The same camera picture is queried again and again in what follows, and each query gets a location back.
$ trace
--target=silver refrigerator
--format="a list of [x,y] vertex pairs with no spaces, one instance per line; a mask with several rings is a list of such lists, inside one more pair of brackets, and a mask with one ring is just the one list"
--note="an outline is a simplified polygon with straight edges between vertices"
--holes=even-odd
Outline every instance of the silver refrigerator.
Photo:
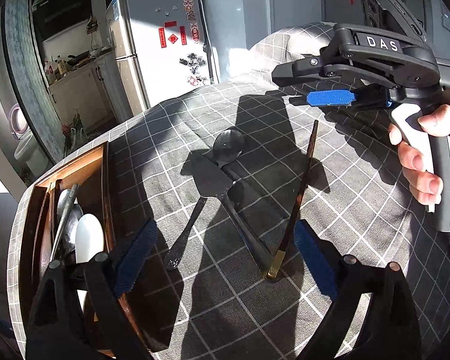
[[198,0],[112,0],[106,22],[134,115],[210,84]]

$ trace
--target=human hand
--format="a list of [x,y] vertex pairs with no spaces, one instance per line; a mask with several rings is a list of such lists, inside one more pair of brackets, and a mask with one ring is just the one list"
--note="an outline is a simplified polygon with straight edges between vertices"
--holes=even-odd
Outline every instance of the human hand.
[[[430,115],[418,119],[420,126],[429,135],[450,135],[450,105],[441,105]],[[388,127],[390,143],[398,145],[398,158],[403,166],[403,175],[410,183],[410,192],[424,205],[442,201],[443,181],[437,175],[425,171],[423,154],[403,141],[402,133],[394,124]]]

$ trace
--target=gray checkered tablecloth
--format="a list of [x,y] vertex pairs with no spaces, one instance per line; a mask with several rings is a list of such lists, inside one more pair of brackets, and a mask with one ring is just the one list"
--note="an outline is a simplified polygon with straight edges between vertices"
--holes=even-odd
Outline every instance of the gray checkered tablecloth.
[[[238,161],[224,167],[237,181],[229,196],[272,254],[295,201],[312,124],[318,120],[317,161],[301,217],[342,254],[373,266],[399,262],[413,292],[424,351],[450,326],[447,238],[433,229],[432,217],[408,191],[388,142],[387,113],[300,105],[303,93],[348,89],[360,82],[337,79],[288,88],[271,83],[274,66],[317,55],[332,31],[329,23],[279,31],[252,48],[249,73],[162,102],[62,162],[109,140],[120,206],[114,217],[130,231],[150,216],[157,221],[159,240],[139,278],[144,312],[155,315],[170,340],[155,358],[294,359],[330,306],[294,245],[283,265],[284,277],[264,281],[216,199],[207,201],[195,223],[179,269],[163,269],[163,256],[199,198],[190,154],[211,156],[216,136],[232,126],[244,134],[246,148]],[[8,256],[10,314],[22,350],[18,262],[30,193],[19,204]],[[353,347],[367,302],[364,296],[340,353]]]

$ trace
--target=toilet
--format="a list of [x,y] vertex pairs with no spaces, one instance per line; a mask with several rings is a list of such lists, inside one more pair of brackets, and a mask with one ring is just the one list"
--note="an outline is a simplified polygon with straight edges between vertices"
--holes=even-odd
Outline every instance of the toilet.
[[18,141],[14,156],[15,159],[20,162],[25,162],[34,176],[41,176],[49,167],[50,163],[32,131],[29,129],[18,104],[15,104],[8,113],[8,121],[11,133]]

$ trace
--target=blue gripper pad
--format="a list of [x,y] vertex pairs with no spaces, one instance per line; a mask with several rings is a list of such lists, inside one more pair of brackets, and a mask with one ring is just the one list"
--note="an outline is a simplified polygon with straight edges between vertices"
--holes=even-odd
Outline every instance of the blue gripper pad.
[[338,294],[335,273],[302,221],[295,223],[293,238],[320,292],[335,300]]
[[149,219],[140,230],[116,268],[116,279],[113,292],[116,298],[131,291],[142,270],[145,259],[157,242],[158,227],[153,219]]
[[310,92],[307,95],[307,102],[312,107],[320,107],[321,105],[350,105],[353,100],[355,100],[354,93],[345,89]]

